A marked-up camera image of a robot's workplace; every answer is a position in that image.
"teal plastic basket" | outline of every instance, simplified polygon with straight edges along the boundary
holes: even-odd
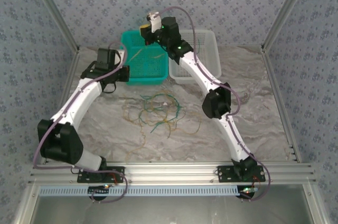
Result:
[[[168,77],[168,54],[157,43],[146,46],[138,30],[125,31],[121,42],[128,51],[128,85],[159,85]]]

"gray marble surface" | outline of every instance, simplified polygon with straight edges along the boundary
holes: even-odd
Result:
[[[238,92],[242,106],[234,117],[238,129],[250,150],[261,160],[290,160],[290,151],[283,126],[280,121],[275,98],[259,52],[225,46],[219,47],[222,77]],[[94,50],[81,47],[79,63],[73,79],[71,92],[78,84],[81,72],[96,59]],[[143,107],[141,95],[152,96],[158,91],[168,90],[185,107],[186,116],[177,123],[181,130],[171,132],[160,125],[145,125],[143,132],[146,144],[133,152],[128,161],[227,161],[231,159],[229,149],[216,125],[208,119],[201,108],[203,97],[198,85],[178,85],[170,77],[158,86],[128,86],[117,83],[113,94],[101,94],[79,127],[79,135],[84,146],[93,153],[110,161],[126,161],[126,154],[142,145],[140,126],[123,118],[129,112],[130,118],[137,118]],[[164,99],[156,100],[163,105]]]

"white plastic basket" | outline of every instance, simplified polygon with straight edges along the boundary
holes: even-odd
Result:
[[[195,32],[197,57],[216,78],[220,77],[222,70],[215,34],[210,30],[195,30]],[[180,30],[180,34],[182,39],[193,46],[192,30]],[[195,83],[194,78],[171,59],[169,59],[169,75],[178,84]]]

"plastic basket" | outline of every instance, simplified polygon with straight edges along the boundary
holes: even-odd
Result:
[[[195,30],[195,33],[198,58],[216,78],[220,77],[222,70],[215,34],[210,30]],[[182,39],[193,46],[194,38],[192,30],[180,30],[180,34]],[[169,60],[169,75],[178,84],[195,83],[194,78],[173,60]]]
[[[128,51],[128,85],[159,85],[168,77],[168,54],[158,44],[146,46],[139,30],[125,31],[121,42]]]

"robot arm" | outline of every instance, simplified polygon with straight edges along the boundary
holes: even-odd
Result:
[[[82,73],[76,90],[65,105],[50,120],[43,119],[39,122],[37,132],[39,140],[41,141],[48,128],[62,116],[61,120],[59,120],[53,131],[47,136],[41,147],[40,153],[42,157],[66,162],[83,169],[94,171],[105,169],[105,159],[101,156],[94,155],[83,148],[77,130],[88,108],[93,101],[100,96],[107,84],[115,83],[116,81],[129,80],[129,67],[122,67],[109,77],[89,84],[81,91],[76,101],[71,104],[67,112],[65,114],[63,113],[73,97],[78,94],[79,90],[81,90],[84,85],[93,79],[113,71],[117,67],[117,64],[115,64],[116,54],[121,60],[124,51],[99,49],[97,61],[94,61]]]
[[[220,128],[229,146],[236,174],[243,180],[252,177],[252,171],[257,167],[257,162],[243,150],[243,147],[248,148],[240,136],[232,116],[228,115],[231,110],[231,92],[212,83],[202,74],[195,64],[192,47],[181,39],[179,26],[174,17],[165,17],[161,20],[158,12],[150,12],[147,15],[147,20],[150,24],[140,27],[140,34],[145,39],[145,44],[149,45],[156,42],[162,47],[166,47],[169,58],[182,66],[195,79],[205,95],[202,105],[203,111]],[[221,83],[200,61],[198,62],[202,70],[213,82]]]

